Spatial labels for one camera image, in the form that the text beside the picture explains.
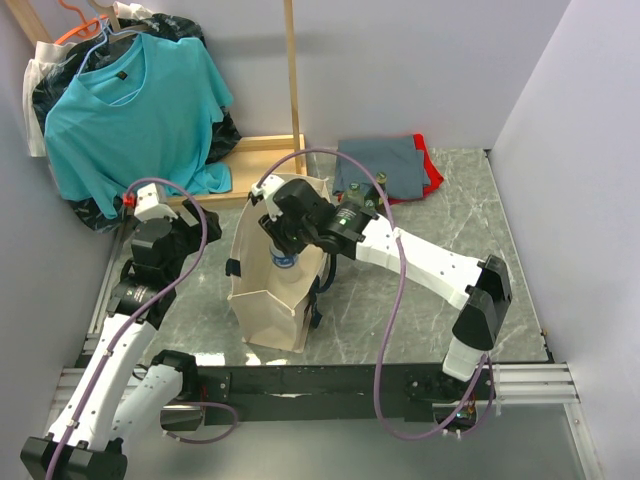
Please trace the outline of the green glass bottle yellow label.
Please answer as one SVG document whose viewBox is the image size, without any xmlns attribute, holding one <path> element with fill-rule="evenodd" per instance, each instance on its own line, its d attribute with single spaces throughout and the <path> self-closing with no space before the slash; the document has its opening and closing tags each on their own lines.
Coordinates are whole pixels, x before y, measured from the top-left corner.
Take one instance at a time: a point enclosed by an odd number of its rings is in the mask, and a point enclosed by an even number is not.
<svg viewBox="0 0 640 480">
<path fill-rule="evenodd" d="M 373 188 L 376 206 L 382 205 L 387 198 L 387 179 L 388 177 L 385 172 L 379 171 L 376 173 L 376 187 Z"/>
</svg>

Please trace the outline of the clear bottle green cap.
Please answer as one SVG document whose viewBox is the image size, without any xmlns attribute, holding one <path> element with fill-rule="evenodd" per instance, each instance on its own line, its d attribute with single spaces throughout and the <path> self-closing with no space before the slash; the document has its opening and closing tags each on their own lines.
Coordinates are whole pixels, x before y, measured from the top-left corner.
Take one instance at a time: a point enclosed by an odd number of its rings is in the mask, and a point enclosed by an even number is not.
<svg viewBox="0 0 640 480">
<path fill-rule="evenodd" d="M 349 184 L 344 195 L 344 200 L 350 201 L 360 207 L 364 205 L 364 195 L 361 190 L 361 185 L 358 182 L 352 182 Z"/>
<path fill-rule="evenodd" d="M 364 208 L 369 211 L 376 211 L 377 204 L 374 200 L 367 199 L 364 201 Z"/>
</svg>

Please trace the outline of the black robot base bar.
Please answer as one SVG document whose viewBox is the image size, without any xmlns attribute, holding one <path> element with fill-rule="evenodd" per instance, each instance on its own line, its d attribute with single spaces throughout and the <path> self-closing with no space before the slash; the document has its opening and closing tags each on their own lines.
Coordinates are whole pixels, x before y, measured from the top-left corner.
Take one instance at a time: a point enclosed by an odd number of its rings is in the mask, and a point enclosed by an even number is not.
<svg viewBox="0 0 640 480">
<path fill-rule="evenodd" d="M 161 426 L 191 432 L 229 425 L 232 415 L 195 401 L 233 407 L 242 422 L 373 419 L 375 366 L 285 365 L 200 367 L 200 389 L 161 411 Z M 454 407 L 471 384 L 455 380 L 436 363 L 386 364 L 380 402 L 385 417 L 430 422 Z"/>
</svg>

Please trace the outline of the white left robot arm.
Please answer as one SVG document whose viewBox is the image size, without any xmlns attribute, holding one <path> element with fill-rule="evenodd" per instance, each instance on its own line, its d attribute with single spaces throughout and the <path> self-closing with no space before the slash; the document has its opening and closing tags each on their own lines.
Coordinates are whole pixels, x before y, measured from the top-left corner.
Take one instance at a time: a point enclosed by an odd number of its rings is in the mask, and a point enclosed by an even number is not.
<svg viewBox="0 0 640 480">
<path fill-rule="evenodd" d="M 132 393 L 125 391 L 138 360 L 176 298 L 189 255 L 219 240 L 219 216 L 185 202 L 181 214 L 139 222 L 131 255 L 111 291 L 102 334 L 75 391 L 42 437 L 26 440 L 20 459 L 34 479 L 122 479 L 125 448 L 173 400 L 201 392 L 194 356 L 164 351 Z"/>
</svg>

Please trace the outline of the clear bottle blue cap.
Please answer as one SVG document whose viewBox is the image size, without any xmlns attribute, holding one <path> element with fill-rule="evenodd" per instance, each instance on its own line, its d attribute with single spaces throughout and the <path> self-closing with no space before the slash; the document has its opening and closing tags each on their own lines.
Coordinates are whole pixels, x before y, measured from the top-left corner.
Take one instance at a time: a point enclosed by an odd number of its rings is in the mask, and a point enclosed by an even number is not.
<svg viewBox="0 0 640 480">
<path fill-rule="evenodd" d="M 288 254 L 280 250 L 274 242 L 269 244 L 269 253 L 272 263 L 283 271 L 293 270 L 298 263 L 297 254 Z"/>
</svg>

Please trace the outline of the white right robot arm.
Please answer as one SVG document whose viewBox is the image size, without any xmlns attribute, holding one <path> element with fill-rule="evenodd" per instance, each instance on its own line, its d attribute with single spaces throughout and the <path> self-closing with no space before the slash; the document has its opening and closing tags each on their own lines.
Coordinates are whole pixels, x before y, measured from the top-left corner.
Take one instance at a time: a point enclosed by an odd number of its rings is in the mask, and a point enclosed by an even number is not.
<svg viewBox="0 0 640 480">
<path fill-rule="evenodd" d="M 314 246 L 329 255 L 383 267 L 456 308 L 459 316 L 438 385 L 450 398 L 472 388 L 474 370 L 481 356 L 494 348 L 512 302 L 504 260 L 453 253 L 351 201 L 333 205 L 304 178 L 271 175 L 252 187 L 250 199 L 264 202 L 266 213 L 259 224 L 282 253 L 293 256 Z"/>
</svg>

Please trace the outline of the beige canvas tote bag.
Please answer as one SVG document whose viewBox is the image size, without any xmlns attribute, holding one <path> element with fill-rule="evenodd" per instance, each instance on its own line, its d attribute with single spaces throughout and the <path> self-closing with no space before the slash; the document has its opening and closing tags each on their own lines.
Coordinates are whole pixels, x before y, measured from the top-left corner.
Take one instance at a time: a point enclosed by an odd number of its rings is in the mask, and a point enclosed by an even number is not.
<svg viewBox="0 0 640 480">
<path fill-rule="evenodd" d="M 259 225 L 272 208 L 270 200 L 249 200 L 242 210 L 227 262 L 232 285 L 228 301 L 244 342 L 301 352 L 313 318 L 310 291 L 328 255 L 308 246 L 294 266 L 275 264 L 271 238 Z"/>
</svg>

